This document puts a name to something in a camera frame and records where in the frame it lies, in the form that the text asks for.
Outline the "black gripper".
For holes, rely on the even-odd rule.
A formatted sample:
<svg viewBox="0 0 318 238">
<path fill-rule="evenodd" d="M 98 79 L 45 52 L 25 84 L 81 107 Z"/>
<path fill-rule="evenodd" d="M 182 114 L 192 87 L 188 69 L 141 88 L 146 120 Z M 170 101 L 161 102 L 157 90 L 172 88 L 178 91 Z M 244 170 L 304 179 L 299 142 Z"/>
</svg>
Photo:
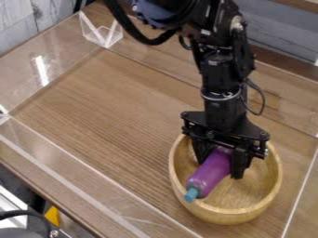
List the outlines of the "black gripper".
<svg viewBox="0 0 318 238">
<path fill-rule="evenodd" d="M 248 118 L 250 112 L 244 92 L 204 94 L 204 110 L 181 114 L 184 134 L 192 139 L 197 161 L 202 164 L 209 154 L 225 147 L 233 151 L 230 172 L 242 179 L 253 158 L 267 157 L 269 133 Z"/>
</svg>

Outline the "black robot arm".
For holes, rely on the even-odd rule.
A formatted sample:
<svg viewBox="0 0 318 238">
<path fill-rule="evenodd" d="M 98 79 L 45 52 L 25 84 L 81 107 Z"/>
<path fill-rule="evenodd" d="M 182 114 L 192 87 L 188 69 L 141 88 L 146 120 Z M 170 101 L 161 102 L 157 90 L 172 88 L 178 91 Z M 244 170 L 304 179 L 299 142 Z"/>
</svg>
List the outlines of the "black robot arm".
<svg viewBox="0 0 318 238">
<path fill-rule="evenodd" d="M 188 39 L 204 79 L 204 110 L 184 112 L 184 133 L 204 163 L 217 147 L 230 149 L 230 174 L 242 179 L 256 158 L 267 157 L 271 134 L 248 114 L 248 90 L 257 69 L 248 38 L 248 22 L 234 0 L 133 0 L 138 18 L 152 27 L 174 30 Z"/>
</svg>

